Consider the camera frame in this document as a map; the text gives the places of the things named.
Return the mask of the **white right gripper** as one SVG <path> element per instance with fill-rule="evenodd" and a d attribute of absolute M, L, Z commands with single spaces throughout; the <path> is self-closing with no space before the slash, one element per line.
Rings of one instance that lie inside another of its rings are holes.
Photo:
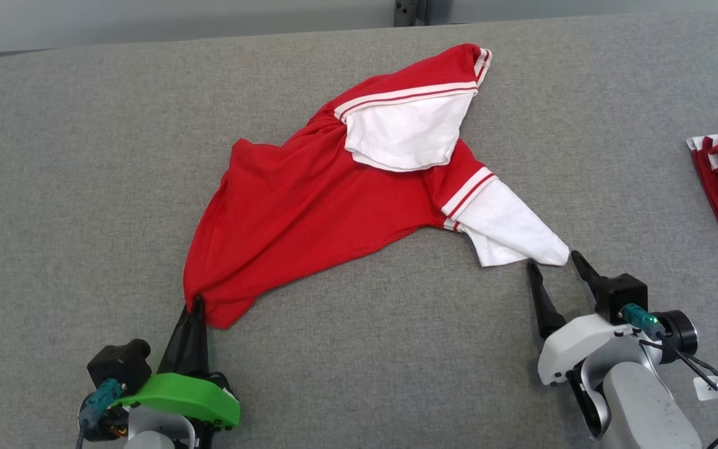
<path fill-rule="evenodd" d="M 578 250 L 571 250 L 571 259 L 581 280 L 589 287 L 596 306 L 602 276 Z M 582 364 L 584 382 L 606 375 L 616 364 L 646 365 L 646 356 L 631 326 L 612 325 L 596 314 L 572 319 L 567 324 L 547 293 L 538 264 L 527 261 L 526 270 L 538 334 L 546 339 L 537 363 L 537 372 L 544 385 L 566 382 L 566 373 L 578 364 Z"/>

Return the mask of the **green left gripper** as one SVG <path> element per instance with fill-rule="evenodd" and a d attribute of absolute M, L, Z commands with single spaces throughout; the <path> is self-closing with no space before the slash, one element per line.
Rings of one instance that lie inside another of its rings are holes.
<path fill-rule="evenodd" d="M 192 365 L 190 343 L 194 352 Z M 136 394 L 122 395 L 112 406 L 145 406 L 193 418 L 221 430 L 239 426 L 241 403 L 233 394 L 227 378 L 221 372 L 209 374 L 206 306 L 202 296 L 194 298 L 191 315 L 183 306 L 159 363 L 158 373 L 152 375 Z"/>

